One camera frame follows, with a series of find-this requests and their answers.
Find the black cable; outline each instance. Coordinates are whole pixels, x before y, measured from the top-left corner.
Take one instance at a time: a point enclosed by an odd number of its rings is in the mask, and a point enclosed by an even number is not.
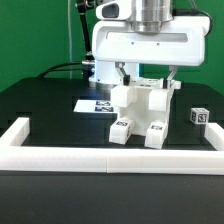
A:
[[[199,11],[199,14],[202,14],[204,16],[207,16],[209,18],[209,20],[210,20],[209,30],[208,30],[208,33],[206,34],[206,36],[208,36],[212,32],[212,28],[213,28],[213,20],[212,20],[212,17],[207,12],[204,12],[204,11]]]
[[[212,20],[212,17],[207,12],[200,11],[195,8],[193,8],[193,9],[174,9],[173,10],[174,16],[198,16],[200,14],[207,16],[210,20],[209,30],[208,30],[208,33],[206,34],[206,36],[208,36],[211,33],[212,28],[213,28],[213,20]]]
[[[86,48],[86,53],[91,52],[91,45],[90,45],[90,40],[89,40],[89,32],[88,32],[88,27],[87,27],[87,22],[86,22],[86,16],[85,14],[80,14],[80,21],[82,24],[82,29],[83,29],[83,38],[84,38],[84,44]]]
[[[38,78],[43,78],[47,73],[49,73],[50,71],[54,71],[57,68],[62,68],[62,67],[71,66],[71,65],[81,65],[81,64],[82,64],[81,61],[75,61],[75,62],[68,62],[68,63],[63,63],[63,64],[55,65],[55,66],[47,69],[46,71],[40,73],[37,77]]]
[[[194,9],[197,9],[197,8],[198,8],[194,0],[189,0],[189,1],[190,1],[190,3],[191,3],[191,6],[192,6]]]
[[[50,70],[47,73],[43,74],[41,77],[39,78],[44,78],[48,73],[50,72],[69,72],[69,71],[89,71],[89,69],[84,69],[84,68],[72,68],[72,69],[55,69],[55,70]]]

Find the small white cube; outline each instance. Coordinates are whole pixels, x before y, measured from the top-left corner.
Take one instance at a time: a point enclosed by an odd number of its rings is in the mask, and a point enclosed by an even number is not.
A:
[[[149,110],[166,111],[168,101],[167,89],[153,89],[149,93]]]
[[[109,141],[117,144],[125,144],[131,136],[134,121],[128,119],[118,119],[110,127]]]
[[[112,106],[128,107],[135,99],[133,86],[116,86],[111,90],[110,101]]]
[[[191,108],[190,120],[194,124],[206,124],[209,121],[209,111],[205,108]]]
[[[146,132],[145,146],[161,149],[167,134],[167,124],[152,122]]]

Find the white 3d printed part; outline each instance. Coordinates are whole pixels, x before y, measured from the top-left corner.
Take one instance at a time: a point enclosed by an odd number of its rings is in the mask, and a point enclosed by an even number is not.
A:
[[[181,86],[172,80],[168,89],[162,89],[162,81],[138,78],[129,86],[111,90],[111,105],[118,107],[118,120],[110,128],[110,142],[125,144],[133,134],[146,136],[146,147],[162,148],[168,132],[170,101],[174,89]],[[124,119],[131,122],[130,127],[117,125]]]
[[[17,122],[16,126],[22,130],[24,124],[27,125],[26,122]],[[19,135],[19,132],[11,133],[14,137]],[[224,175],[224,151],[50,148],[5,144],[0,147],[0,170]]]
[[[0,147],[20,146],[29,133],[29,118],[18,118],[0,138]]]
[[[218,150],[224,150],[224,129],[217,123],[207,123],[205,127],[205,138]]]

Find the green backdrop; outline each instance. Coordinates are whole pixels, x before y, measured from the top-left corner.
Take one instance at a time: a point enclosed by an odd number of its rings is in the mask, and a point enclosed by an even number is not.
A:
[[[176,75],[183,82],[204,83],[224,94],[224,1],[195,0],[200,10],[214,20],[206,37],[206,59],[199,67],[181,67]],[[79,16],[72,0],[73,60],[81,60],[85,49]],[[175,0],[177,8],[190,8],[189,0]],[[69,61],[67,0],[0,0],[0,91],[25,77],[35,77],[45,69]],[[92,30],[94,11],[87,13]],[[168,75],[167,66],[143,67],[145,77]],[[52,73],[68,77],[69,73]],[[81,78],[80,72],[73,73]]]

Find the black tabletop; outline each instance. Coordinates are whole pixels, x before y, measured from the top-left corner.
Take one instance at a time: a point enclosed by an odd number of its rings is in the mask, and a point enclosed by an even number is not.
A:
[[[78,99],[109,98],[109,92],[88,88],[82,80],[23,79],[0,93],[0,134],[17,117],[26,116],[31,119],[31,134],[24,145],[144,149],[142,136],[131,136],[125,146],[109,143],[116,114],[73,112]],[[204,138],[204,125],[190,122],[193,107],[208,109],[209,122],[224,125],[224,96],[205,85],[184,83],[171,101],[164,150],[214,150]]]
[[[24,145],[144,148],[144,138],[109,143],[115,114],[74,113],[78,99],[109,100],[81,80],[24,79],[0,93],[0,135],[20,116],[31,119]],[[224,97],[184,83],[171,104],[166,149],[214,150],[192,107],[224,127]],[[164,174],[0,172],[0,223],[223,223],[224,177]]]

